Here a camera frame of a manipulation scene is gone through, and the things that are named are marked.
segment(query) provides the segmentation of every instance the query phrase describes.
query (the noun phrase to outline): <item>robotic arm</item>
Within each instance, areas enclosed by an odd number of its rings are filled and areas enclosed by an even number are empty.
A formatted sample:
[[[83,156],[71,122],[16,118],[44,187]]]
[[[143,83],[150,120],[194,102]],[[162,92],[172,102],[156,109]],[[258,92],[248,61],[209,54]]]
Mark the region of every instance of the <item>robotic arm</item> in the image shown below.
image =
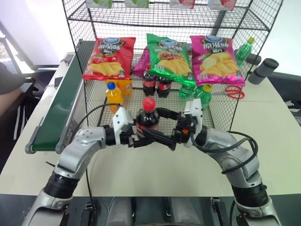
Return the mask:
[[[161,117],[177,120],[171,137],[164,136],[156,130],[143,129],[146,138],[135,141],[131,137],[133,117],[123,107],[120,107],[113,116],[113,128],[87,127],[79,130],[73,141],[62,152],[51,177],[36,198],[22,226],[45,225],[50,217],[43,211],[45,208],[55,210],[51,219],[56,222],[51,225],[61,225],[66,221],[64,210],[71,203],[78,181],[98,150],[104,149],[107,145],[127,144],[129,147],[140,147],[152,142],[167,145],[172,150],[177,143],[184,143],[185,147],[196,145],[206,150],[224,172],[228,171],[225,174],[232,186],[235,203],[240,211],[237,217],[238,225],[281,226],[272,200],[262,184],[257,157],[244,166],[231,170],[250,158],[252,152],[241,146],[220,152],[221,148],[232,146],[237,141],[226,131],[202,126],[199,99],[186,103],[184,116],[163,108],[158,108],[158,112]]]

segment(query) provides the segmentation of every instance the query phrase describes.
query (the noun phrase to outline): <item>white table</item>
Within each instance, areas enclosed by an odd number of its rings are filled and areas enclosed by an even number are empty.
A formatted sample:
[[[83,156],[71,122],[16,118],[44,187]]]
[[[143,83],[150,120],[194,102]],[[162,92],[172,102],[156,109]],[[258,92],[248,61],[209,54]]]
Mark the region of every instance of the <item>white table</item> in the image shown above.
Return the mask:
[[[62,65],[55,77],[67,67]],[[246,133],[259,145],[260,173],[269,194],[301,193],[301,129],[279,94],[265,79],[260,85],[246,83],[246,94],[237,107],[232,130]],[[37,195],[56,163],[54,152],[26,154],[35,127],[51,103],[55,90],[48,87],[27,122],[0,175],[0,193]],[[75,119],[84,114],[80,97]],[[160,144],[141,148],[111,146],[96,153],[88,167],[94,196],[232,196],[218,164],[196,148],[178,145],[172,152]],[[88,196],[83,177],[75,196]]]

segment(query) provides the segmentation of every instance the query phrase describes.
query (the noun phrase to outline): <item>scissors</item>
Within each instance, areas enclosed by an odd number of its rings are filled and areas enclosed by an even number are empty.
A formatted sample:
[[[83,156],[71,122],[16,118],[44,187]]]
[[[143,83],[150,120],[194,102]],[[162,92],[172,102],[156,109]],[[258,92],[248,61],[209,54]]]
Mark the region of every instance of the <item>scissors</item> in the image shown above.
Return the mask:
[[[224,91],[215,92],[215,93],[212,93],[212,95],[227,95],[236,100],[242,99],[245,97],[245,93],[243,91],[241,91],[241,87],[234,86],[234,85],[227,86]]]

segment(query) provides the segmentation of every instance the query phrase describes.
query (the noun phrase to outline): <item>red bottle cap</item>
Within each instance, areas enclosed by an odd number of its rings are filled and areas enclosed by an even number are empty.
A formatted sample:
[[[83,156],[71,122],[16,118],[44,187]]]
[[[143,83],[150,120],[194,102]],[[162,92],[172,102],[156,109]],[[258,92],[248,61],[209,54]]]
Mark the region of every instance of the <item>red bottle cap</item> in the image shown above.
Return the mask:
[[[143,100],[143,109],[148,111],[148,112],[152,112],[154,111],[156,108],[156,101],[154,98],[151,97],[146,97]]]

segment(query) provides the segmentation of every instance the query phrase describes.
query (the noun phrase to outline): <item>metal wire basket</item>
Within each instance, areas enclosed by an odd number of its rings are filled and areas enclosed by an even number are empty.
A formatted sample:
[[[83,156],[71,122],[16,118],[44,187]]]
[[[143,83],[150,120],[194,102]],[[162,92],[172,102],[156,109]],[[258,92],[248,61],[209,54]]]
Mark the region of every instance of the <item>metal wire basket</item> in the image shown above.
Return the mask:
[[[147,46],[146,33],[167,36],[191,43],[190,35],[217,35],[233,38],[233,48],[238,49],[249,37],[255,38],[253,54],[259,54],[275,19],[282,0],[237,0],[232,11],[212,10],[206,0],[196,0],[194,9],[169,7],[169,0],[150,0],[149,8],[126,8],[124,1],[114,1],[110,9],[87,8],[85,0],[63,0],[73,45],[82,72],[92,53],[96,38],[136,37],[133,66]],[[245,63],[240,69],[246,78],[252,64]],[[124,106],[135,115],[145,97],[142,81],[132,76],[134,91],[125,98]],[[220,92],[226,85],[214,85],[213,92]],[[159,98],[158,107],[183,111],[187,100],[178,97],[180,85],[173,82],[169,96]],[[85,81],[86,110],[106,102],[106,86],[102,81]],[[203,123],[209,127],[231,130],[238,100],[227,96],[212,96],[209,109],[203,112]],[[88,124],[99,126],[111,124],[112,114],[104,108],[93,112]],[[160,120],[159,130],[169,134],[175,122]]]

